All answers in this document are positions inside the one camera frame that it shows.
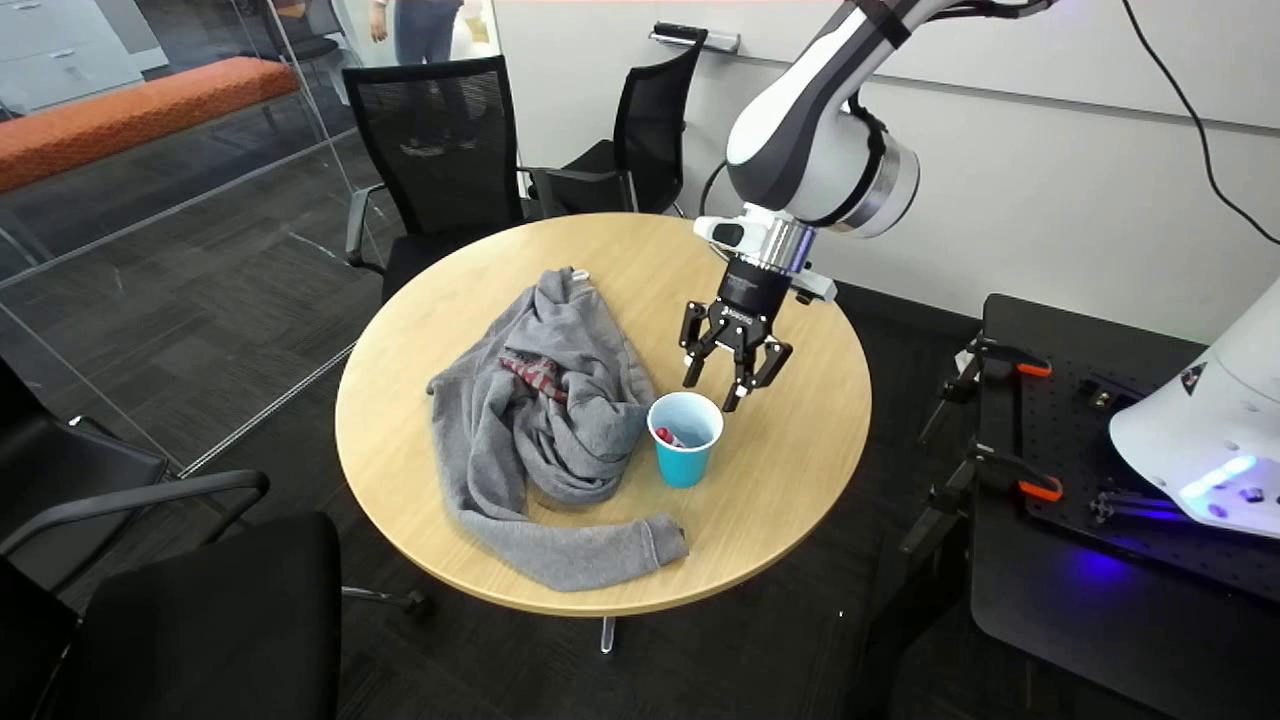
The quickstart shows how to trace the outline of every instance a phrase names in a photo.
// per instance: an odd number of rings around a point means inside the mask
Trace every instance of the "floor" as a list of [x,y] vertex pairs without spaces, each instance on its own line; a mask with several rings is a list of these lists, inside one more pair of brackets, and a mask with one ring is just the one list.
[[[929,447],[917,441],[948,355],[977,325],[841,288],[875,384],[851,493],[786,564],[744,586],[625,618],[621,649],[605,659],[596,623],[455,596],[401,560],[352,505],[328,415],[345,347],[376,313],[376,275],[331,258],[345,187],[316,185],[328,159],[292,156],[42,278],[3,285],[0,351],[50,405],[106,412],[184,466],[263,466],[272,494],[257,519],[320,509],[339,528],[349,583],[432,599],[418,613],[345,604],[345,720],[844,714],[860,626],[901,581],[896,540],[970,436],[959,412]],[[133,519],[98,576],[182,547],[199,519],[207,509]],[[85,599],[98,576],[68,586],[68,599]],[[980,641],[957,608],[909,653],[891,714],[1150,711]]]

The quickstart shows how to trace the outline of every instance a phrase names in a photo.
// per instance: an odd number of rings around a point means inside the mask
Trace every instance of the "gray cloth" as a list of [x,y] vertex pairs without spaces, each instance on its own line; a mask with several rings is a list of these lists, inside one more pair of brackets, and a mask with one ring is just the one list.
[[524,511],[527,482],[562,509],[608,500],[645,441],[654,384],[590,275],[541,275],[430,397],[444,505],[518,570],[586,592],[689,553],[673,516],[546,528]]

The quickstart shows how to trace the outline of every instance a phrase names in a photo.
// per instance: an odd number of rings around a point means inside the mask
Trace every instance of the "white robot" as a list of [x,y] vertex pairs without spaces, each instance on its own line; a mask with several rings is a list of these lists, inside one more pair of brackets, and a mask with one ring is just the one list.
[[[706,214],[695,230],[725,257],[713,303],[679,325],[685,384],[730,347],[732,412],[767,388],[794,347],[771,336],[787,292],[831,299],[809,267],[817,227],[887,230],[917,199],[921,159],[860,107],[860,85],[941,17],[1033,17],[1052,0],[850,0],[801,61],[732,122],[730,174],[744,214]],[[1280,278],[1182,375],[1111,415],[1117,453],[1191,519],[1280,540]]]

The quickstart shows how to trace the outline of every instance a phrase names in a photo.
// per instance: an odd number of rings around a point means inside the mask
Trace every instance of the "glass wall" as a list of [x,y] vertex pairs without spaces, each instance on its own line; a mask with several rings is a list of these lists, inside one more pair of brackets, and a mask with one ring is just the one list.
[[[197,466],[360,336],[381,278],[345,243],[376,170],[339,68],[418,50],[432,0],[401,3],[0,9],[0,355],[42,400]],[[488,0],[444,22],[447,57],[495,50]]]

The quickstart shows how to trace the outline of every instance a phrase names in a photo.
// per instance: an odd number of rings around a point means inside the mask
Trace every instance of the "desk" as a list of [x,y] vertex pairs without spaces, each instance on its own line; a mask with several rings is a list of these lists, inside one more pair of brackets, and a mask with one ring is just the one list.
[[[1197,343],[992,297],[986,333],[1047,359],[1072,359],[1151,388]],[[980,436],[1015,441],[1012,388],[980,390]],[[1056,668],[1096,678],[1170,714],[1272,714],[1280,608],[1125,560],[1024,519],[1009,500],[973,509],[973,618]]]
[[[725,258],[670,214],[565,214],[467,243],[366,329],[336,397],[336,447],[357,505],[425,570],[488,604],[541,616],[635,616],[717,596],[801,542],[841,500],[868,441],[874,384],[855,333],[835,303],[786,303],[776,336],[798,343],[779,379],[730,415],[713,472],[693,493],[658,479],[640,447],[621,493],[590,511],[531,509],[541,524],[611,524],[673,511],[689,554],[658,576],[552,592],[455,530],[436,476],[430,379],[549,267],[591,272],[615,325],[635,343],[658,390],[679,388],[685,299],[710,299]],[[701,388],[721,400],[730,351]]]

